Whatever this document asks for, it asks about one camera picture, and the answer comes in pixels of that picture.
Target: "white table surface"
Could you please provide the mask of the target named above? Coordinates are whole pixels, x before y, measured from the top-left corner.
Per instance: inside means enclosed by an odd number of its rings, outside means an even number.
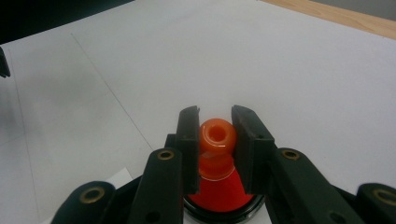
[[[341,189],[396,187],[395,40],[255,0],[137,0],[2,48],[0,223],[141,175],[190,105],[201,122],[253,109]]]

